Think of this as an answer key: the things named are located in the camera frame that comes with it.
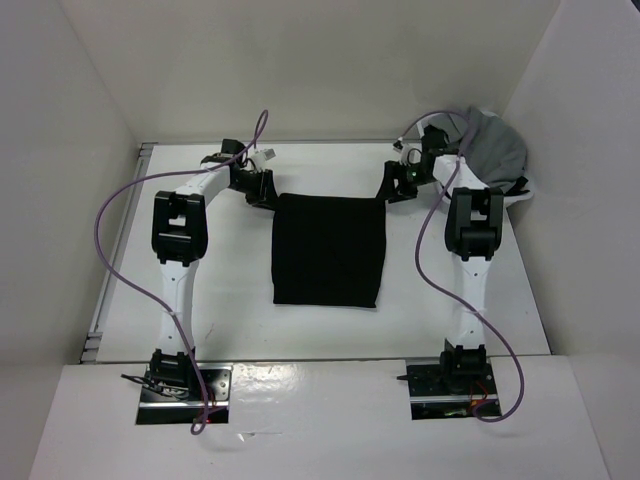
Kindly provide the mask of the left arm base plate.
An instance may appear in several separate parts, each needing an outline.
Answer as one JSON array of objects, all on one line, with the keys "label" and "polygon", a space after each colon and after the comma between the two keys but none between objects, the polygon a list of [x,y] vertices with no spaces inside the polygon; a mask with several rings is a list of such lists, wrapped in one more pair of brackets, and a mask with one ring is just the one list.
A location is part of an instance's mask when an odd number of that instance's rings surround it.
[{"label": "left arm base plate", "polygon": [[146,371],[143,375],[122,373],[120,377],[140,388],[137,407],[137,425],[178,425],[199,422],[208,401],[206,423],[227,424],[230,415],[230,391],[232,368],[230,366],[205,366],[201,374],[206,396],[197,379],[193,386],[184,382],[166,382],[153,379]]}]

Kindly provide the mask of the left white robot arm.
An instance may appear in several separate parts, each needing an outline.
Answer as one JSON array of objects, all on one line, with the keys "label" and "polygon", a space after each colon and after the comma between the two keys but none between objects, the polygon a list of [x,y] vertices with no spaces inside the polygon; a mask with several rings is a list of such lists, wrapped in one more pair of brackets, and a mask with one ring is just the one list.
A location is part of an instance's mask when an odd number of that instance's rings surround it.
[{"label": "left white robot arm", "polygon": [[271,209],[277,199],[273,172],[266,168],[275,151],[247,154],[244,149],[237,140],[224,140],[220,152],[203,159],[200,173],[154,198],[151,245],[160,262],[163,314],[146,377],[176,399],[209,397],[194,364],[192,332],[195,277],[209,240],[207,207],[226,189],[244,194],[249,205],[259,208]]}]

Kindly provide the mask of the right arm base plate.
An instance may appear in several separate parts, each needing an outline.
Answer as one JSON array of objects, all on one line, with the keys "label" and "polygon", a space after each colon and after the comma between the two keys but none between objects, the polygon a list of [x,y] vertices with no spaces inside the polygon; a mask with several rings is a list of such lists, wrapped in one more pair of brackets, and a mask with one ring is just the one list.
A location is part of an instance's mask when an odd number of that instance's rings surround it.
[{"label": "right arm base plate", "polygon": [[449,375],[433,361],[408,362],[396,379],[407,387],[414,421],[472,418],[476,407],[485,417],[502,415],[489,363],[479,374]]}]

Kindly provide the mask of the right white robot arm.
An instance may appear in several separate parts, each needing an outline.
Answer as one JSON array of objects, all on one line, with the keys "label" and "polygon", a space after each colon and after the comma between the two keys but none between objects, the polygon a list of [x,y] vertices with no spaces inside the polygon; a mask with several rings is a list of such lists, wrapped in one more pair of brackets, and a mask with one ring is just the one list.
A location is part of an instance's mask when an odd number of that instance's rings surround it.
[{"label": "right white robot arm", "polygon": [[[486,333],[495,329],[487,325],[486,290],[492,261],[502,242],[504,195],[480,180],[467,163],[462,148],[469,139],[465,134],[461,146],[448,147],[439,135],[434,146],[415,148],[398,138],[393,148],[400,158],[385,163],[378,192],[383,200],[397,203],[416,198],[422,185],[440,186],[435,205],[420,228],[414,260],[422,279],[452,299],[455,306],[439,365],[431,374],[420,370],[414,380],[424,396],[431,386],[438,395],[471,393],[489,373]],[[449,200],[444,245],[454,267],[455,286],[451,290],[428,278],[420,253],[427,226],[444,199]]]}]

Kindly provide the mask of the black skirt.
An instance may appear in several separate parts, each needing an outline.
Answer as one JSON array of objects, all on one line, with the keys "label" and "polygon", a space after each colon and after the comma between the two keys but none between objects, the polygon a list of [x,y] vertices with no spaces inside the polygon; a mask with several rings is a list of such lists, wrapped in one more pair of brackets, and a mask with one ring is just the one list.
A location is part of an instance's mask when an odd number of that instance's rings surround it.
[{"label": "black skirt", "polygon": [[271,241],[274,304],[374,309],[385,256],[383,200],[279,196]]}]

